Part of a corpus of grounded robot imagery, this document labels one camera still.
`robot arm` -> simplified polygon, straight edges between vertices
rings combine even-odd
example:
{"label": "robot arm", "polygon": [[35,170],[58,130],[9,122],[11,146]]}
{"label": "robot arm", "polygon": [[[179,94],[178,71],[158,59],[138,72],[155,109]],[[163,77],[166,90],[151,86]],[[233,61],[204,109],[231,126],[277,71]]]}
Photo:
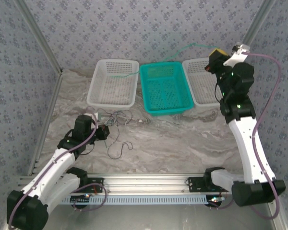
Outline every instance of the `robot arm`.
{"label": "robot arm", "polygon": [[58,144],[52,158],[42,171],[21,191],[12,191],[7,200],[7,222],[15,207],[16,212],[12,225],[22,230],[42,230],[49,214],[64,197],[87,184],[87,172],[77,168],[64,172],[77,160],[86,149],[86,145],[96,140],[105,140],[109,128],[105,125],[91,129],[95,125],[92,115],[84,114],[77,117],[74,129],[70,130]]}
{"label": "robot arm", "polygon": [[[254,107],[247,95],[254,82],[254,68],[244,63],[249,47],[237,44],[233,55],[216,49],[209,57],[205,69],[216,75],[223,98],[220,110],[226,123],[234,134],[243,165],[243,178],[230,174],[223,168],[207,169],[205,173],[209,183],[218,185],[232,192],[237,205],[247,206],[272,202],[274,195],[267,178],[263,174],[252,147],[252,132],[256,125]],[[261,145],[258,132],[255,134],[257,152],[265,171],[273,182],[277,194],[285,190],[283,180],[277,180],[271,170]]]}

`marble tabletop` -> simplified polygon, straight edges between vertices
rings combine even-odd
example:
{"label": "marble tabletop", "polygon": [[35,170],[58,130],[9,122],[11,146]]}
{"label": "marble tabletop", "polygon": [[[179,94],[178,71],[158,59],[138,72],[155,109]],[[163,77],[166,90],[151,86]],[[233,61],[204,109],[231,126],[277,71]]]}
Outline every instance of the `marble tabletop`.
{"label": "marble tabletop", "polygon": [[[73,128],[76,117],[85,113],[90,81],[91,76],[63,71],[38,171],[51,158],[59,141]],[[118,128],[111,126],[108,139],[97,141],[94,150],[80,156],[74,166],[90,173],[203,173],[206,168],[216,166],[234,173],[243,172],[236,141],[219,108],[197,107],[180,115],[152,117],[144,110],[142,89],[138,84],[135,104],[130,111],[132,121],[119,126],[120,136],[109,153],[113,157],[119,156],[125,141],[133,144],[132,150],[124,146],[121,158],[109,158],[107,147],[118,135]],[[131,118],[129,114],[126,112],[127,116],[121,119]],[[102,114],[101,122],[105,120],[107,116]],[[84,153],[91,148],[87,146]]]}

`metal frame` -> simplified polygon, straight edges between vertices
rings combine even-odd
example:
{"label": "metal frame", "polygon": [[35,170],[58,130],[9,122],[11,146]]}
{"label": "metal frame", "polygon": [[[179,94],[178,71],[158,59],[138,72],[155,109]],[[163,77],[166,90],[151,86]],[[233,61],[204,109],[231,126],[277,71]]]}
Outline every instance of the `metal frame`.
{"label": "metal frame", "polygon": [[[201,197],[202,195],[216,195],[216,193],[189,192],[189,187],[186,184],[187,178],[202,176],[203,175],[201,173],[92,173],[88,175],[88,177],[104,178],[104,186],[109,192],[109,198],[124,198],[135,196],[142,198],[153,198],[155,196],[171,198],[173,196],[179,196],[185,198],[190,197],[190,195],[194,195],[195,197]],[[31,180],[33,180],[33,178],[34,176],[21,176],[18,181],[19,189],[27,185]],[[62,203],[65,205],[70,204],[66,199],[64,199]],[[275,211],[275,203],[273,202],[268,204],[268,207],[273,214]],[[288,230],[288,220],[282,205],[279,215],[273,220],[273,222],[277,230]]]}
{"label": "metal frame", "polygon": [[[94,195],[80,198],[76,203],[76,196],[67,196],[61,205],[99,205],[104,195]],[[206,205],[206,195],[110,195],[105,205]]]}
{"label": "metal frame", "polygon": [[248,46],[251,45],[252,41],[255,39],[258,31],[260,30],[261,26],[263,25],[266,17],[268,16],[272,6],[276,0],[264,0],[259,7],[248,31],[246,32],[244,39],[242,41],[243,44]]}
{"label": "metal frame", "polygon": [[44,142],[45,142],[45,139],[46,139],[46,135],[47,135],[47,132],[48,132],[48,127],[49,127],[49,124],[50,124],[50,119],[52,117],[54,106],[55,106],[55,104],[57,102],[57,98],[58,98],[58,95],[59,95],[61,84],[62,84],[62,75],[60,73],[59,76],[58,76],[58,79],[56,81],[56,84],[54,86],[53,92],[52,92],[52,96],[51,96],[51,99],[50,99],[48,110],[46,112],[46,116],[45,116],[45,119],[44,119],[44,122],[43,122],[43,126],[41,128],[40,133],[39,133],[39,137],[38,137],[38,140],[37,140],[37,143],[36,143],[36,147],[34,149],[34,153],[33,153],[32,159],[31,159],[31,163],[30,163],[27,175],[32,175],[33,174],[33,170],[35,168],[35,164],[38,162],[38,159],[39,159],[40,154],[42,152],[42,149],[43,149],[43,146],[44,146]]}
{"label": "metal frame", "polygon": [[27,22],[31,32],[33,33],[35,39],[39,43],[39,46],[45,53],[46,57],[48,58],[50,64],[52,65],[53,69],[57,72],[61,72],[60,65],[55,58],[50,46],[48,45],[42,31],[38,27],[32,13],[30,12],[29,7],[25,3],[24,0],[14,0],[15,5],[17,6],[20,14],[23,16],[24,20]]}
{"label": "metal frame", "polygon": [[[243,43],[250,45],[254,40],[256,34],[261,28],[264,20],[266,19],[268,13],[270,12],[273,4],[276,0],[264,0],[250,25],[244,39]],[[33,15],[31,14],[27,4],[24,0],[14,0],[15,5],[21,12],[24,20],[28,23],[32,33],[34,34],[36,40],[44,51],[46,57],[51,63],[54,70],[59,74],[54,91],[51,97],[51,101],[46,113],[46,117],[40,132],[36,148],[31,160],[29,167],[28,175],[21,176],[19,178],[18,186],[23,188],[34,176],[30,176],[34,171],[36,163],[40,158],[40,154],[45,142],[46,134],[48,131],[48,126],[50,124],[50,119],[56,104],[56,100],[60,91],[60,86],[62,83],[61,69],[60,66],[51,51],[50,46],[48,45],[45,37],[43,36],[41,30],[36,24]],[[176,173],[176,174],[122,174],[122,173],[94,173],[90,174],[89,177],[103,177],[105,179],[105,187],[110,192],[110,196],[189,196],[189,188],[186,184],[186,179],[188,177],[202,177],[202,174],[199,173]],[[215,193],[192,193],[194,196],[200,195],[215,195]],[[275,210],[275,203],[268,204],[271,213]],[[288,230],[288,220],[284,213],[284,209],[281,205],[281,210],[276,219],[273,220],[277,230],[286,229]]]}

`wall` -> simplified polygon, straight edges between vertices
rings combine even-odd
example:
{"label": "wall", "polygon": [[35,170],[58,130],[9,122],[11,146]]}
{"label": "wall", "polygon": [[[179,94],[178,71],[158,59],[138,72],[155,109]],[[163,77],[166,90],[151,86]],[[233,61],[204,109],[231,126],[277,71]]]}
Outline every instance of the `wall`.
{"label": "wall", "polygon": [[[231,50],[261,0],[27,0],[59,64],[92,69],[103,58],[161,61],[190,43]],[[206,57],[192,48],[175,59]]]}
{"label": "wall", "polygon": [[[276,57],[283,67],[282,81],[259,134],[273,171],[286,183],[287,190],[282,197],[288,213],[288,0],[276,1],[251,49]],[[259,115],[274,87],[277,67],[263,58],[250,57],[248,61],[255,66],[251,99]]]}
{"label": "wall", "polygon": [[0,229],[27,173],[57,74],[11,0],[0,0]]}

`plastic basket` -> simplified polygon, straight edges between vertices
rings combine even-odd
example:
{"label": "plastic basket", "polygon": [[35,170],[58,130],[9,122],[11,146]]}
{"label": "plastic basket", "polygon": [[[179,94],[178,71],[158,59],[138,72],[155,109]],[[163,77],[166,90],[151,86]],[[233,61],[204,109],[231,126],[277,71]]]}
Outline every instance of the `plastic basket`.
{"label": "plastic basket", "polygon": [[[196,106],[219,106],[215,98],[216,76],[205,70],[208,64],[209,58],[191,59],[182,63]],[[216,97],[222,98],[219,86],[216,88]]]}
{"label": "plastic basket", "polygon": [[135,101],[139,63],[123,59],[97,62],[86,102],[104,109],[129,109]]}
{"label": "plastic basket", "polygon": [[140,74],[144,108],[151,115],[180,114],[194,107],[181,63],[142,65]]}

